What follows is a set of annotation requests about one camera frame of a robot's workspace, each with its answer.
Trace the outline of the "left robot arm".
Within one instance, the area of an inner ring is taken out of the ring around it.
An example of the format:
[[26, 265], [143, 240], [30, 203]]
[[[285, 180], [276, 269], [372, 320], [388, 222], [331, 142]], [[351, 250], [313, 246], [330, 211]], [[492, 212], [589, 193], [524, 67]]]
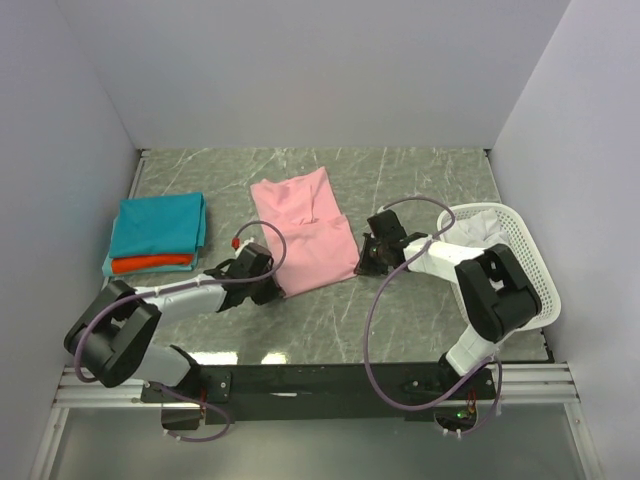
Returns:
[[201, 365], [182, 348], [160, 347], [153, 337], [163, 321], [220, 313], [250, 299], [264, 305], [283, 296], [274, 260], [249, 241], [235, 256], [195, 277], [156, 287], [134, 288], [122, 280], [107, 284], [66, 334], [76, 377], [106, 388], [129, 379], [162, 388], [186, 402], [204, 389]]

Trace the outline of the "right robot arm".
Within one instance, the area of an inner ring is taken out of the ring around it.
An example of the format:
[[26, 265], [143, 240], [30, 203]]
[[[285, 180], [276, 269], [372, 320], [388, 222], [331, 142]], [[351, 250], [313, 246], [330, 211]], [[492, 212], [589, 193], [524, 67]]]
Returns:
[[510, 247], [454, 245], [424, 233], [408, 234], [396, 213], [383, 210], [367, 219], [370, 231], [355, 273], [386, 275], [390, 269], [421, 273], [458, 288], [468, 326], [441, 357], [439, 387], [460, 399], [474, 386], [471, 372], [497, 351], [515, 330], [542, 311], [542, 301]]

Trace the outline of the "pink t-shirt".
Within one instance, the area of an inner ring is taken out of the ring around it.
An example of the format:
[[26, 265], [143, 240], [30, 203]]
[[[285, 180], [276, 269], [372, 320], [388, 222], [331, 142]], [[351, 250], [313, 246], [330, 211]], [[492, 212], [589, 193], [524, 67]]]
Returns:
[[262, 180], [250, 187], [268, 248], [280, 259], [276, 280], [287, 297], [355, 276], [358, 246], [347, 217], [321, 167], [281, 182]]

